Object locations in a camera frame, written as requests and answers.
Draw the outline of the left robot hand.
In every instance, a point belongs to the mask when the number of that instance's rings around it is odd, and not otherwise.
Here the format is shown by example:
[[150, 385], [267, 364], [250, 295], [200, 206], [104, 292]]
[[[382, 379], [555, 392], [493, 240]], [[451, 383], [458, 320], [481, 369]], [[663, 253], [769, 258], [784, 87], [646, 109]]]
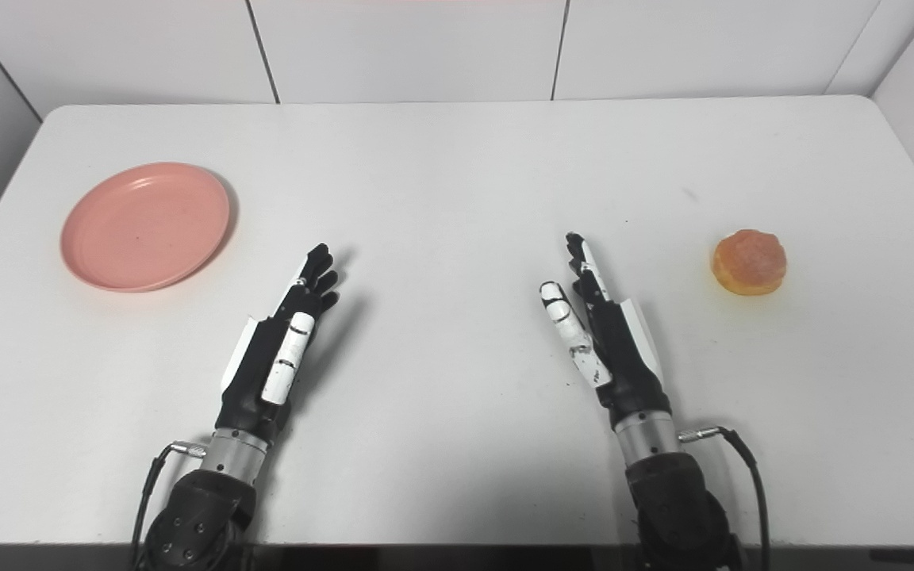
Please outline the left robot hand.
[[338, 273], [326, 243], [309, 251], [272, 314], [251, 319], [225, 372], [215, 429], [271, 445], [290, 411], [289, 393], [318, 320], [337, 303]]

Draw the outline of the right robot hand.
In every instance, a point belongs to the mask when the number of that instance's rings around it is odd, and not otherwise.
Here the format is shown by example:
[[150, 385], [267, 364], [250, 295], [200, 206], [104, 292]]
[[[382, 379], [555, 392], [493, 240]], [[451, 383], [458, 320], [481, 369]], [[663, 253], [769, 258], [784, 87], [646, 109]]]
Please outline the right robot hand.
[[607, 289], [591, 246], [577, 232], [566, 234], [572, 290], [583, 304], [581, 318], [558, 282], [540, 286], [541, 303], [568, 348], [570, 360], [609, 412], [613, 427], [627, 420], [670, 418], [670, 398], [639, 306], [617, 301]]

